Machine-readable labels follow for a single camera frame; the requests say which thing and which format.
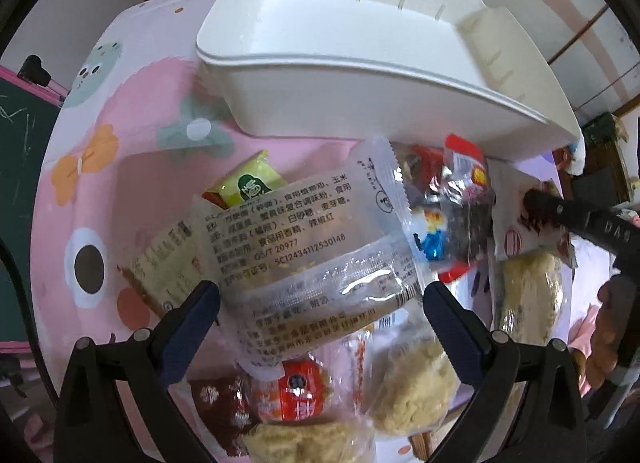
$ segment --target finger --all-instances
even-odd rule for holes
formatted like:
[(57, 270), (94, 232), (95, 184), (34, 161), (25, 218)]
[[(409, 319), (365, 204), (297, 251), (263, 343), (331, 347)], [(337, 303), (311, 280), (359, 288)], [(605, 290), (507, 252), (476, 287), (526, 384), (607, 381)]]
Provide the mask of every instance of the finger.
[(587, 369), (585, 371), (585, 375), (587, 377), (587, 382), (594, 389), (599, 389), (604, 383), (604, 374), (598, 367), (595, 365), (594, 361), (591, 360), (591, 357), (587, 359)]
[(616, 368), (618, 363), (618, 354), (611, 348), (603, 344), (596, 343), (591, 353), (590, 359), (600, 368), (600, 370), (608, 374)]
[(611, 344), (616, 339), (616, 326), (610, 311), (601, 309), (596, 316), (596, 329), (593, 336), (598, 338), (603, 344)]
[(609, 303), (610, 298), (611, 298), (611, 292), (609, 291), (609, 285), (605, 283), (598, 290), (598, 300), (603, 304), (607, 304)]

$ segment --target human hand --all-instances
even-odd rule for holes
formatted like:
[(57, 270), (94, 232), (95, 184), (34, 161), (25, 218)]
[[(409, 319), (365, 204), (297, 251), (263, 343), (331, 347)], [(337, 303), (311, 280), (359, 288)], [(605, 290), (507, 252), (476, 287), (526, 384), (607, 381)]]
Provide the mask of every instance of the human hand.
[(586, 376), (592, 388), (599, 388), (618, 363), (613, 341), (618, 333), (610, 310), (610, 292), (607, 284), (598, 290), (602, 307), (596, 317), (596, 329), (591, 335), (591, 356), (587, 359)]

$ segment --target blue gripper pad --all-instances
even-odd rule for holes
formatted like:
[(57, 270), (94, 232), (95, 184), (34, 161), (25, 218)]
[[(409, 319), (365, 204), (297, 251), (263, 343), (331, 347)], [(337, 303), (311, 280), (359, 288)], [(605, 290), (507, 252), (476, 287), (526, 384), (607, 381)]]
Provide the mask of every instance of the blue gripper pad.
[(426, 287), (422, 309), (460, 381), (478, 390), (484, 379), (485, 357), (491, 352), (484, 324), (440, 282)]
[(175, 311), (180, 312), (185, 307), (184, 319), (166, 340), (158, 356), (158, 376), (166, 387), (184, 378), (187, 367), (216, 320), (220, 311), (218, 286), (211, 281), (201, 281), (182, 306)]

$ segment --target screw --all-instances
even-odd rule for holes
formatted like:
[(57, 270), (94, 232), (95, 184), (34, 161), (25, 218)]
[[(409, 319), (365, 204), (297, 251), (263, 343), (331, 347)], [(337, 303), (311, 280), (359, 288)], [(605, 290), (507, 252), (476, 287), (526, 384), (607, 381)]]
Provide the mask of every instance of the screw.
[(498, 344), (506, 344), (509, 341), (509, 335), (504, 331), (495, 330), (491, 333), (491, 338)]
[(151, 336), (151, 330), (149, 328), (139, 328), (133, 333), (133, 340), (137, 342), (144, 342)]
[(564, 351), (566, 349), (566, 344), (559, 338), (554, 338), (553, 340), (551, 340), (551, 345), (558, 351)]
[(76, 342), (76, 348), (84, 349), (86, 347), (89, 347), (89, 343), (90, 342), (91, 342), (91, 338), (82, 337), (82, 338), (78, 339), (78, 341)]

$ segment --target dark green logo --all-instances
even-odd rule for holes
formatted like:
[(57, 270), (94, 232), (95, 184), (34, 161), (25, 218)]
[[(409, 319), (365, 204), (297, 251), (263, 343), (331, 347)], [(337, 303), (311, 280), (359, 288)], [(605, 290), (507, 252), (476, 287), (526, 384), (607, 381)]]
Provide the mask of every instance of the dark green logo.
[(271, 189), (265, 185), (260, 178), (252, 176), (251, 174), (242, 174), (240, 176), (238, 179), (238, 189), (240, 190), (242, 199), (245, 201), (271, 192)]

